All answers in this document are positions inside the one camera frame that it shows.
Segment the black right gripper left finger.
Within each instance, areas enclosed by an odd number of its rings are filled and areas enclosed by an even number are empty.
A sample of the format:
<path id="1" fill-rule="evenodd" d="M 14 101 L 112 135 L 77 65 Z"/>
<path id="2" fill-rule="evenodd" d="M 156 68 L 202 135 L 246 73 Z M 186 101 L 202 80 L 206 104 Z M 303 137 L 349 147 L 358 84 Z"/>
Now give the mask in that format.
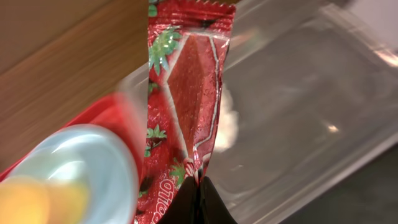
<path id="1" fill-rule="evenodd" d="M 197 218 L 198 185 L 195 178 L 187 177 L 166 213 L 158 224 L 195 224 Z"/>

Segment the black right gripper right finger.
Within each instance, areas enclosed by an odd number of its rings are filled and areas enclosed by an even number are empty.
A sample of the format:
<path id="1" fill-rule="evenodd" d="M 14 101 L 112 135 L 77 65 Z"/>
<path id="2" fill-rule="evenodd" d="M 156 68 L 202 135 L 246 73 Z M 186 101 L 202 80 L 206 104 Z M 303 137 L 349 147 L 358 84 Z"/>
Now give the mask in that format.
<path id="1" fill-rule="evenodd" d="M 200 224 L 237 224 L 209 177 L 199 187 L 198 222 Z"/>

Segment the white tissue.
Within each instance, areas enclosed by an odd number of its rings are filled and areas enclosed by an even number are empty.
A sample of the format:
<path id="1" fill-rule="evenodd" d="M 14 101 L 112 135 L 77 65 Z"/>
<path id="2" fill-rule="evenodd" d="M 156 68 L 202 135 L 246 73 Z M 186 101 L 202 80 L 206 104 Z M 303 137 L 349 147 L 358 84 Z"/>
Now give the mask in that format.
<path id="1" fill-rule="evenodd" d="M 239 113 L 233 109 L 233 98 L 227 86 L 223 84 L 220 117 L 214 151 L 222 153 L 231 148 L 238 137 Z"/>

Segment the red snack wrapper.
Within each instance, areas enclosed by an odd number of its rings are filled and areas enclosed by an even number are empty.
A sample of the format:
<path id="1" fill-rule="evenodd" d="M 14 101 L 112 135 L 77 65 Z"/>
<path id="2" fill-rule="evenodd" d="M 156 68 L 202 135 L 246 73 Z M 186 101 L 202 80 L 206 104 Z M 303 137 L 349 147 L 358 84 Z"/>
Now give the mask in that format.
<path id="1" fill-rule="evenodd" d="M 215 147 L 236 8 L 149 3 L 147 134 L 136 223 L 157 223 L 183 185 L 198 185 Z"/>

